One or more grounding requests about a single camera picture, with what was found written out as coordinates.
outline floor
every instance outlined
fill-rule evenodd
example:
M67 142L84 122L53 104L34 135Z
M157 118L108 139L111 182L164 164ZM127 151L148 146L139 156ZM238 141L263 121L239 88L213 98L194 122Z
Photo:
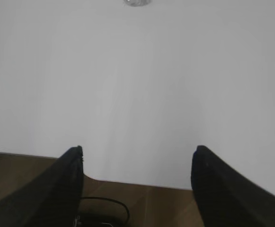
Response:
M0 199L22 187L54 159L0 154ZM203 227L191 191L101 182L85 176L83 196L102 196L125 203L130 227ZM125 218L125 211L106 201L82 201L81 212Z

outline black cable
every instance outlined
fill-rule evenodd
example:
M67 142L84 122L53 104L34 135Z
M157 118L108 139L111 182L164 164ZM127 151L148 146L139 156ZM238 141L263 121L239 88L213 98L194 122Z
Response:
M92 196L86 196L86 197L81 197L81 200L103 200L103 201L108 201L108 202L113 202L113 203L116 203L116 204L119 204L121 205L127 212L127 219L126 221L123 223L123 226L127 225L128 222L129 222L129 219L130 219L130 211L128 209L128 207L120 202L120 201L117 201L117 200L113 200L113 199L109 199L109 198L105 198L105 197L92 197Z

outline white surface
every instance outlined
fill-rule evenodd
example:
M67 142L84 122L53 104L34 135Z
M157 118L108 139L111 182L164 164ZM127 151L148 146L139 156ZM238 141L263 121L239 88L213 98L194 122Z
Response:
M199 144L275 194L274 0L0 0L0 152L190 189Z

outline black object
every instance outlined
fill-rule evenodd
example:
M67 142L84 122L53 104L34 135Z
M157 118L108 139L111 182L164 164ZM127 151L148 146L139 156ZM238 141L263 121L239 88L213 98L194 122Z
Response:
M82 148L78 146L0 200L0 227L72 227L82 187Z
M205 146L193 155L191 183L206 227L275 227L275 196Z
M130 211L128 209L128 207L117 200L113 200L113 199L109 199L109 198L104 198L104 197L82 197L81 200L102 200L102 201L107 201L107 202L112 202L118 205L121 205L127 214L127 218L124 222L121 222L119 220L117 220L114 217L105 217L105 216L100 216L100 215L96 215L96 214L79 214L76 217L76 222L77 222L77 227L124 227L128 224L129 219L130 219Z

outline wooden floor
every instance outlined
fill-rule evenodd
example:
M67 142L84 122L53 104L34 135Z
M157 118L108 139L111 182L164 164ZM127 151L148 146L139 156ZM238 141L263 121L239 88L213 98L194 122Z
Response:
M0 155L0 199L43 172L54 159ZM125 203L131 227L203 227L191 191L124 183L101 182L85 177L83 196L101 196ZM106 201L82 201L81 212L125 218L121 206Z

